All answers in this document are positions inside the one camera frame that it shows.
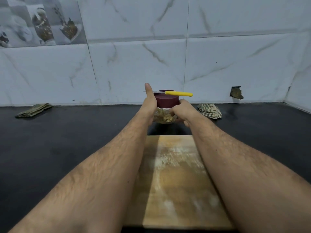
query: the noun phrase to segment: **wooden cutting board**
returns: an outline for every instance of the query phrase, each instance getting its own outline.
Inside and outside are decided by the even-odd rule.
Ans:
[[[147,136],[124,225],[235,229],[192,136]]]

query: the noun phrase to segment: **yellow knife handle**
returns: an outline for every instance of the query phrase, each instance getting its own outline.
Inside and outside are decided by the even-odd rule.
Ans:
[[[175,91],[165,91],[166,95],[173,95],[173,96],[193,96],[190,92],[175,92]]]

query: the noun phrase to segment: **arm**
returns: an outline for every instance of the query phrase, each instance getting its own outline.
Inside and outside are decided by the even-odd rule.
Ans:
[[[311,232],[311,185],[273,158],[223,132],[185,100],[172,109],[193,134],[241,232]]]
[[[66,175],[10,233],[120,232],[142,160],[156,99],[147,98],[126,127]]]

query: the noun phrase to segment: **jar lid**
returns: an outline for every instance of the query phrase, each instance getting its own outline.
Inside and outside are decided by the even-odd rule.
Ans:
[[[160,92],[174,91],[174,90],[159,90]],[[154,93],[158,107],[163,109],[173,108],[175,105],[179,105],[179,96],[166,95],[164,93]]]

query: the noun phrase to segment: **green cloth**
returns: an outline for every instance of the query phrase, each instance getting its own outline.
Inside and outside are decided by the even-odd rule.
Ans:
[[[33,107],[31,107],[29,110],[20,112],[18,115],[15,115],[15,117],[16,118],[30,118],[41,113],[43,110],[46,110],[49,108],[52,108],[52,106],[49,103],[36,104]]]
[[[216,107],[214,104],[199,104],[197,106],[199,109],[199,112],[203,114],[204,116],[211,118],[211,119],[221,119],[222,114],[218,107]]]

